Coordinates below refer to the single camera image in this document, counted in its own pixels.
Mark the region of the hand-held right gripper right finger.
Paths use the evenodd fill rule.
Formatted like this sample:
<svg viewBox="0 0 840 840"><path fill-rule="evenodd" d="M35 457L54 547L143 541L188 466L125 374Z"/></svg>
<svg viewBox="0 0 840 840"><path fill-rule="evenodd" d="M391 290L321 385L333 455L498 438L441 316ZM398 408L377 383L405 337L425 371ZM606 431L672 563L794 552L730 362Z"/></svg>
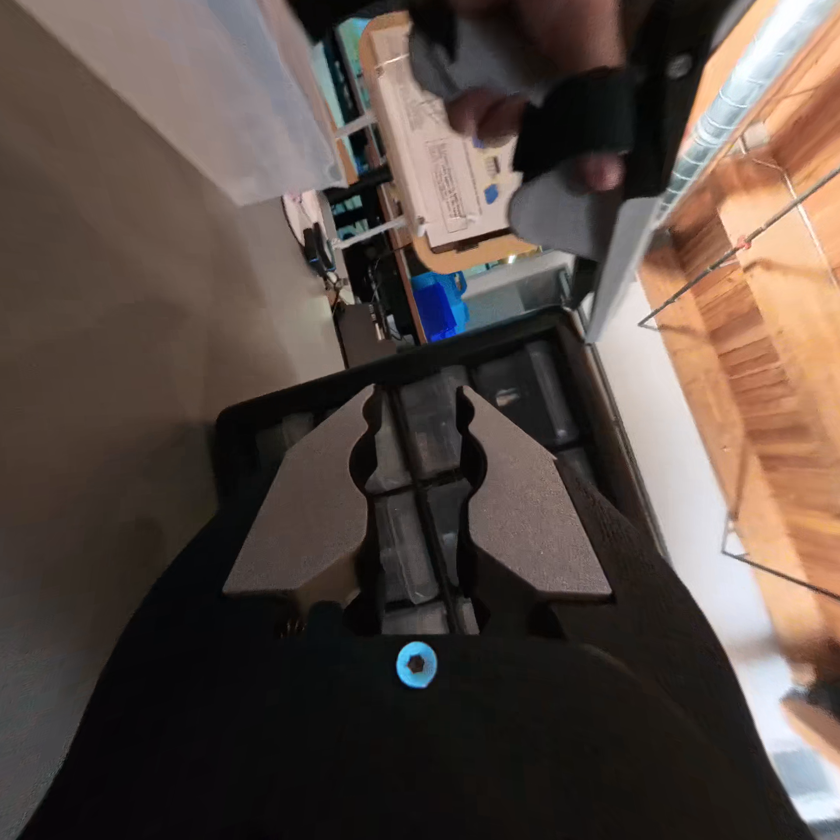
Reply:
<svg viewBox="0 0 840 840"><path fill-rule="evenodd" d="M613 589L556 458L468 385L456 391L470 485L458 579L478 601L606 601Z"/></svg>

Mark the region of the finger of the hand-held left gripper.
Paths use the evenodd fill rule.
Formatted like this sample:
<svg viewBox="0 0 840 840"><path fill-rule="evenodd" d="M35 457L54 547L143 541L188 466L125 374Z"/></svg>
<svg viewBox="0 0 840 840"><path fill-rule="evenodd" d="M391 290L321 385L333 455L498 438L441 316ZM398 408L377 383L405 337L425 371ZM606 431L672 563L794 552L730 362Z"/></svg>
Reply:
<svg viewBox="0 0 840 840"><path fill-rule="evenodd" d="M594 284L590 315L584 330L586 343L597 343L635 278L662 213L665 195L637 197L618 210L605 258Z"/></svg>

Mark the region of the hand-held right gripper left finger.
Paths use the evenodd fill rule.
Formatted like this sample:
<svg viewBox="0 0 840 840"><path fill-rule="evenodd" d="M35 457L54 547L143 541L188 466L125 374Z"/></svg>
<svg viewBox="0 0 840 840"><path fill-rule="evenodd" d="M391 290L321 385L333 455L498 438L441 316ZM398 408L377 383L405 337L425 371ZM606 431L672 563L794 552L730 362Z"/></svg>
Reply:
<svg viewBox="0 0 840 840"><path fill-rule="evenodd" d="M230 597L351 603L361 593L382 399L368 385L286 453L224 583Z"/></svg>

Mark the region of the grid of clear drawers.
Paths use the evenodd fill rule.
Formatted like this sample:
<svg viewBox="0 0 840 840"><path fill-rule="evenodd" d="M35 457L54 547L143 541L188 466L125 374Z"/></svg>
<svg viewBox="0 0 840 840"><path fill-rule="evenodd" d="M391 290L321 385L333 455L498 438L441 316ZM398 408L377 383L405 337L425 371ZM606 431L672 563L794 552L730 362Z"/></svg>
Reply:
<svg viewBox="0 0 840 840"><path fill-rule="evenodd" d="M230 596L265 595L304 617L316 602L355 602L351 625L362 634L382 623L384 635L429 636L468 629L529 637L561 597L608 600L610 586L586 537L581 568L549 535L512 537L513 548L485 547L495 522L501 539L517 526L541 524L543 512L516 512L505 488L479 499L482 478L461 468L457 405L486 429L467 441L478 450L484 490L502 466L490 449L502 444L537 461L550 494L565 496L553 473L556 448L580 448L555 357L544 341L469 369L446 366L423 379L364 385L284 448L280 468L225 584Z"/></svg>

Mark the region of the black drawer cabinet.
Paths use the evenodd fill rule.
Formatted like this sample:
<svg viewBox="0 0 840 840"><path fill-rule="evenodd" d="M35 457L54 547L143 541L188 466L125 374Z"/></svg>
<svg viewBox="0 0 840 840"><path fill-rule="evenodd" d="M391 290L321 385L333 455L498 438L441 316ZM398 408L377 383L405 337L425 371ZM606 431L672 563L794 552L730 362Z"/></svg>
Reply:
<svg viewBox="0 0 840 840"><path fill-rule="evenodd" d="M221 500L264 475L368 385L381 396L377 470L365 494L381 569L382 634L476 634L478 601L457 572L470 485L460 468L456 391L472 387L659 545L606 374L572 316L550 307L224 409L213 434Z"/></svg>

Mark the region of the clear plastic storage bin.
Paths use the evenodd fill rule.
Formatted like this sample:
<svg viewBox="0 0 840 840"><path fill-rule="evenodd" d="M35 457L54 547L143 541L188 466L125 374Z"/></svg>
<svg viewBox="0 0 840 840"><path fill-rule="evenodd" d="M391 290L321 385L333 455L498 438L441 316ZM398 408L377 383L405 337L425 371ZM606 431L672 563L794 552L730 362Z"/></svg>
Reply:
<svg viewBox="0 0 840 840"><path fill-rule="evenodd" d="M18 4L238 206L347 185L288 2Z"/></svg>

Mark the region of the person's left hand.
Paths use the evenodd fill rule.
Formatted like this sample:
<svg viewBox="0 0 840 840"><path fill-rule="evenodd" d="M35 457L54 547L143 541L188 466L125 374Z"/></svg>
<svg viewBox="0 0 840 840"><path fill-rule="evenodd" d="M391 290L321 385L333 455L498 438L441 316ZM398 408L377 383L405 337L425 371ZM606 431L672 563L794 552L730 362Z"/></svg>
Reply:
<svg viewBox="0 0 840 840"><path fill-rule="evenodd" d="M626 49L623 14L616 1L455 1L462 18L509 7L521 30L562 77L622 68ZM483 142L519 133L526 101L484 88L471 89L446 107L452 129Z"/></svg>

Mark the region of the blue plastic tote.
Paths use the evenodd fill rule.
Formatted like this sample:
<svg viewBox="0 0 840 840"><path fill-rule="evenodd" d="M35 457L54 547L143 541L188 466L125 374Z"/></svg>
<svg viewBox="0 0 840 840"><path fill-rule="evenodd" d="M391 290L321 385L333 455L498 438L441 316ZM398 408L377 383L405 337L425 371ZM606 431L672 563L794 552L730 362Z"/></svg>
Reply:
<svg viewBox="0 0 840 840"><path fill-rule="evenodd" d="M441 275L426 272L411 279L413 299L430 343L464 333L469 308L463 301L466 279L463 272Z"/></svg>

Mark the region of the white board stand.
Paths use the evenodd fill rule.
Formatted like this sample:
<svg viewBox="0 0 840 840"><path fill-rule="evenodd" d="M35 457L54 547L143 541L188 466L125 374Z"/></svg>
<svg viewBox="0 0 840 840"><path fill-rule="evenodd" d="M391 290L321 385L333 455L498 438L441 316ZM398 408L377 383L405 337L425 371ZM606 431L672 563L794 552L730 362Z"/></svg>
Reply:
<svg viewBox="0 0 840 840"><path fill-rule="evenodd" d="M347 122L344 126L339 129L335 130L334 138L336 141L346 139L351 135L358 133L360 131L367 131L371 133L370 129L374 126L377 122L375 113L372 110L365 111L360 117ZM336 195L334 198L330 199L330 202L339 202L342 201L342 197L345 193L347 196L353 197L357 192L357 187L362 185L362 187L373 187L379 186L385 181L391 181L393 179L393 175L391 174L391 170L387 172L388 178L385 178L384 175L377 175L376 177L368 178L366 182L362 182L359 179L356 183L352 185L353 189L350 187L346 187L343 190L339 190L340 195ZM427 230L427 220L424 216L418 215L417 213L410 213L406 215L405 213L400 213L394 217L389 218L383 224L379 224L373 227L369 227L365 231L360 234L354 234L349 236L345 239L341 239L339 236L333 236L329 239L330 248L333 251L343 251L349 247L354 245L359 245L362 242L369 240L377 235L383 235L386 232L391 230L406 228L411 232L411 236L413 237L423 237L426 234Z"/></svg>

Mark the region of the silver ventilation duct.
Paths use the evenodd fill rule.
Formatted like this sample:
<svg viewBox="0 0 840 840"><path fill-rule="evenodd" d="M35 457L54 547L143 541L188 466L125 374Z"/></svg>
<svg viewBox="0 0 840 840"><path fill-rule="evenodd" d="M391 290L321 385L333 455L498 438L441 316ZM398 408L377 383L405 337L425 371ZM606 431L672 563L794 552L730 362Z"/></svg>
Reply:
<svg viewBox="0 0 840 840"><path fill-rule="evenodd" d="M677 157L661 202L661 226L736 128L838 6L834 1L781 1L762 23Z"/></svg>

